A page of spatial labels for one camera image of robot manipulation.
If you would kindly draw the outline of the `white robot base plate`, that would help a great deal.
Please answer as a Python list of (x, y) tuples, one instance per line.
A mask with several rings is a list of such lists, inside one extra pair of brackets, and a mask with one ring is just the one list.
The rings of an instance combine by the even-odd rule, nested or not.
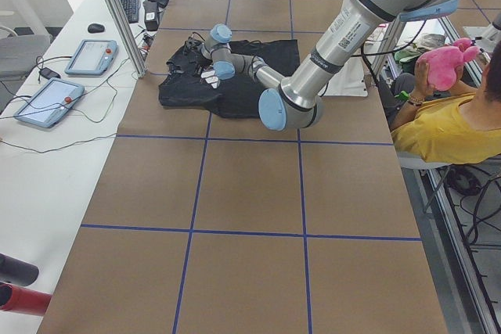
[(364, 63), (360, 57), (351, 57), (320, 91), (323, 96), (366, 97)]

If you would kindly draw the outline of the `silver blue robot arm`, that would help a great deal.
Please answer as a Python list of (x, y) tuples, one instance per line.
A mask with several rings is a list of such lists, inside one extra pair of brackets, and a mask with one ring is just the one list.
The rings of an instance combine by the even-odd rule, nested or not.
[(322, 116), (320, 90), (382, 23), (436, 19), (453, 13), (459, 0), (344, 0), (340, 13), (295, 72), (285, 77), (263, 59), (232, 52), (232, 31), (215, 25), (199, 46), (215, 76), (247, 74), (265, 86), (258, 101), (261, 122), (274, 131), (316, 124)]

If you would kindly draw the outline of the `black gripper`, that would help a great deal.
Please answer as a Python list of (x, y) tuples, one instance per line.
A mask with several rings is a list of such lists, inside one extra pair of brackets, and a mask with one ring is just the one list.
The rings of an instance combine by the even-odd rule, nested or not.
[(195, 37), (188, 37), (182, 47), (182, 53), (187, 56), (192, 53), (198, 56), (202, 56), (202, 48), (204, 47), (204, 41), (197, 39)]

